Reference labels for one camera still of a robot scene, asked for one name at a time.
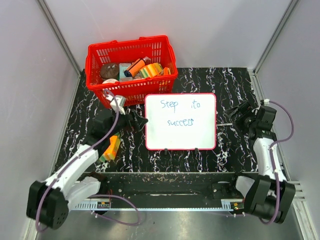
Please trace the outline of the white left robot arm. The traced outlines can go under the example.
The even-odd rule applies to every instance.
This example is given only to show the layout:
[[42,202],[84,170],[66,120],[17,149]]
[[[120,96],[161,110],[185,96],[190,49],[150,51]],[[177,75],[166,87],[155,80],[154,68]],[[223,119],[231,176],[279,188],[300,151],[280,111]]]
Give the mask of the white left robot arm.
[[110,147],[110,138],[122,129],[140,131],[148,122],[132,111],[120,114],[103,109],[94,118],[77,152],[53,175],[44,181],[36,180],[28,192],[26,215],[35,221],[38,232],[56,230],[66,221],[69,212],[88,198],[116,198],[108,193],[107,178],[97,172],[79,180],[85,170]]

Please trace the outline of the blue whiteboard marker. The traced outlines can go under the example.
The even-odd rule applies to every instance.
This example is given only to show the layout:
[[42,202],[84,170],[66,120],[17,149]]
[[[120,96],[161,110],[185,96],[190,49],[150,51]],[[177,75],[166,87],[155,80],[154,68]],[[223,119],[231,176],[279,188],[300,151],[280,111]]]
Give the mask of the blue whiteboard marker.
[[216,126],[217,127],[226,127],[226,126],[232,126],[233,123],[220,123],[220,124],[217,124]]

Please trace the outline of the pink framed whiteboard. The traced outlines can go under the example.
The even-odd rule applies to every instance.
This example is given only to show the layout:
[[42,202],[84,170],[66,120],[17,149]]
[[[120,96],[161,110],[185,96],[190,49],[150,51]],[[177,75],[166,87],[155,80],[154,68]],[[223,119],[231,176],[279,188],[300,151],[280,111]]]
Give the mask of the pink framed whiteboard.
[[148,150],[213,150],[216,147],[215,94],[148,94],[144,103]]

